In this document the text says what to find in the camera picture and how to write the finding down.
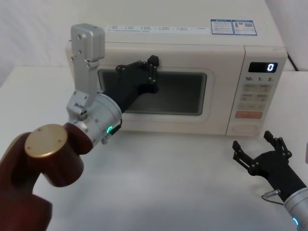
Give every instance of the microwave window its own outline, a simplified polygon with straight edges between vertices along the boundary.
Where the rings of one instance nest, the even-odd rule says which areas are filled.
[[[114,70],[99,70],[101,88],[117,82]],[[126,113],[198,116],[202,113],[206,74],[193,72],[158,72],[159,92],[141,95]]]

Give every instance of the microwave label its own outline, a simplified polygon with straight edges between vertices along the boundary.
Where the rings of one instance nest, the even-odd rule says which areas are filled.
[[[107,26],[108,32],[154,33],[154,34],[210,34],[208,27],[190,26]]]
[[[252,20],[211,19],[212,35],[257,35]]]
[[[211,19],[213,35],[234,35],[232,20]]]
[[[257,35],[252,20],[232,20],[232,26],[235,35]]]

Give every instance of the microwave control panel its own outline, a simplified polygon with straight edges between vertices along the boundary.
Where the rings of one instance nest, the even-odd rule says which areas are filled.
[[[284,48],[245,47],[245,52],[227,135],[260,132],[287,57]]]

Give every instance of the microwave oven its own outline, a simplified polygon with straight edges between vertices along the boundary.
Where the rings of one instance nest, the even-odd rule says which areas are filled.
[[[119,64],[160,59],[159,92],[123,114],[124,130],[259,134],[287,59],[263,0],[121,1],[97,2],[82,22],[105,30],[102,90]]]

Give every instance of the brown robot arm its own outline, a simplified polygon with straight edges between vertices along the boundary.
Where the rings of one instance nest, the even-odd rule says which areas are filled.
[[[32,194],[36,180],[43,173],[57,187],[75,182],[83,171],[79,155],[92,148],[71,124],[45,125],[18,136],[0,162],[0,230],[45,231],[52,204]]]

